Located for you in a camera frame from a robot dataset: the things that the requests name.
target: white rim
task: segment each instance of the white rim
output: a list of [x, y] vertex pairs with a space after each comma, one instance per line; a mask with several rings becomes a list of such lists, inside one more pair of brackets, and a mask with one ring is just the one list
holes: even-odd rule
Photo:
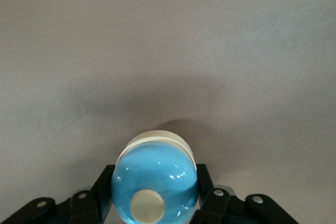
[[184, 141], [183, 138], [176, 135], [175, 133], [161, 130], [147, 131], [133, 138], [118, 157], [116, 164], [127, 152], [129, 152], [135, 146], [142, 143], [153, 141], [167, 143], [177, 147], [180, 151], [182, 151], [185, 155], [187, 155], [187, 157], [191, 160], [196, 169], [194, 155], [187, 142]]

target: light blue sphere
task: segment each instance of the light blue sphere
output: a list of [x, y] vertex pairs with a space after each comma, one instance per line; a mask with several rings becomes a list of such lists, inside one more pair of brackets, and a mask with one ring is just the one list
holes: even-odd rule
[[139, 144], [117, 163], [112, 175], [112, 200], [125, 223], [142, 223], [132, 213], [130, 202], [141, 190], [152, 190], [164, 201], [158, 224], [183, 224], [197, 202], [197, 172], [178, 148], [161, 142]]

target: beige circular spot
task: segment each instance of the beige circular spot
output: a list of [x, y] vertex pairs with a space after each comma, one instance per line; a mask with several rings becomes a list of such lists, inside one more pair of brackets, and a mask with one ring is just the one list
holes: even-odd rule
[[155, 224], [164, 214], [164, 201], [157, 192], [145, 189], [134, 194], [130, 208], [133, 217], [138, 222]]

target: metal screw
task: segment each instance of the metal screw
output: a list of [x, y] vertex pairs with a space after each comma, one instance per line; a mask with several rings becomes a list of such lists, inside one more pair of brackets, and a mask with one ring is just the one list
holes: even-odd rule
[[224, 196], [224, 192], [222, 190], [216, 189], [214, 194], [218, 197]]
[[87, 194], [80, 194], [80, 195], [78, 196], [78, 198], [79, 198], [79, 199], [84, 199], [86, 196], [87, 196]]
[[264, 203], [264, 200], [259, 197], [259, 196], [253, 196], [252, 200], [255, 202], [255, 203], [258, 203], [258, 204], [262, 204]]
[[44, 207], [46, 204], [47, 204], [47, 202], [44, 200], [44, 201], [41, 201], [40, 203], [38, 203], [36, 205], [36, 207]]

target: gray wall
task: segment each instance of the gray wall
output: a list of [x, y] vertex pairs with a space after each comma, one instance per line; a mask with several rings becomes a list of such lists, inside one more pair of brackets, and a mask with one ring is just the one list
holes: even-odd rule
[[166, 129], [240, 198], [333, 223], [335, 81], [336, 0], [0, 0], [0, 220]]

